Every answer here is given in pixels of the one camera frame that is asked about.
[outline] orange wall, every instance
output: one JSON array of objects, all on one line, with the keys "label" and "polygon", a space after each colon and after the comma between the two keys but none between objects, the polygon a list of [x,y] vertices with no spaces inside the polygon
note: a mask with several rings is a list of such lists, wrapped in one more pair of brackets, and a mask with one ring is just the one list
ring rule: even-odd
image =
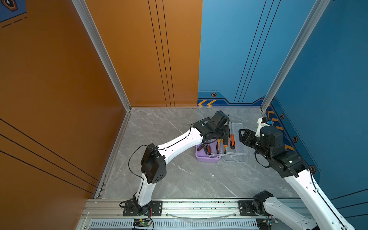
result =
[{"label": "orange wall", "polygon": [[0,27],[1,228],[75,229],[125,110],[72,1],[26,6]]},{"label": "orange wall", "polygon": [[202,0],[86,3],[132,106],[196,106]]}]

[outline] marble surface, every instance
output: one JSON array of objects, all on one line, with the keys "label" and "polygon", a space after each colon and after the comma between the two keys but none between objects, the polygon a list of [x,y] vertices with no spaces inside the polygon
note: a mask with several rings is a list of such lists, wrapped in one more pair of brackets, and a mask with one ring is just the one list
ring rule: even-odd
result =
[{"label": "marble surface", "polygon": [[[129,199],[137,192],[141,179],[130,173],[128,159],[139,146],[166,143],[186,132],[188,124],[213,116],[217,110],[229,114],[230,121],[243,123],[244,128],[252,130],[256,130],[257,119],[262,117],[256,107],[132,109],[103,198]],[[132,171],[138,175],[145,148],[141,147],[130,162]],[[192,147],[167,165],[167,175],[156,185],[152,198],[252,198],[263,190],[276,197],[298,197],[276,171],[259,165],[254,151],[248,150],[248,162],[243,164],[223,160],[204,163],[197,161]],[[263,165],[268,164],[261,156],[258,159]]]}]

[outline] black mounting plate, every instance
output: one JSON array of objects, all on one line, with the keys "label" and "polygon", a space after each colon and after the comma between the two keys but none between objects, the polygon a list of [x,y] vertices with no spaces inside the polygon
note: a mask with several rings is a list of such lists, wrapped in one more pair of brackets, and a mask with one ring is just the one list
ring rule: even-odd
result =
[{"label": "black mounting plate", "polygon": [[238,201],[241,216],[256,216],[252,203],[253,201]]},{"label": "black mounting plate", "polygon": [[[162,201],[151,201],[150,207],[152,208],[152,216],[161,216]],[[145,216],[145,215],[138,212],[135,209],[133,201],[127,201],[125,202],[123,216]]]}]

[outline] wall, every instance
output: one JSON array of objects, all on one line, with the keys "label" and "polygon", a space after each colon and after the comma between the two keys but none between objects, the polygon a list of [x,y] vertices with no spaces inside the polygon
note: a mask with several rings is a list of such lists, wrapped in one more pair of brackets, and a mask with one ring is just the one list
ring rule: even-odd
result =
[{"label": "wall", "polygon": [[72,1],[26,10],[0,27],[1,228],[75,229],[125,111]]},{"label": "wall", "polygon": [[320,186],[356,229],[368,220],[368,2],[331,1],[275,99],[320,170]]},{"label": "wall", "polygon": [[264,97],[314,2],[204,0],[198,101],[210,102],[205,92],[216,92],[213,106]]},{"label": "wall", "polygon": [[132,106],[195,106],[201,0],[86,1]]}]

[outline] purple tray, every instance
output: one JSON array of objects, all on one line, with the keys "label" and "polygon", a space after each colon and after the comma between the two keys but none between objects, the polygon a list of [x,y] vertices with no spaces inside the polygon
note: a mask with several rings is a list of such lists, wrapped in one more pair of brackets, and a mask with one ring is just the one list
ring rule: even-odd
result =
[{"label": "purple tray", "polygon": [[216,163],[221,159],[221,154],[216,154],[217,140],[214,143],[209,144],[209,146],[211,147],[211,150],[212,150],[212,155],[207,155],[206,152],[204,151],[204,149],[201,149],[200,151],[197,151],[197,149],[200,145],[201,144],[199,144],[195,147],[195,156],[197,157],[198,161]]}]

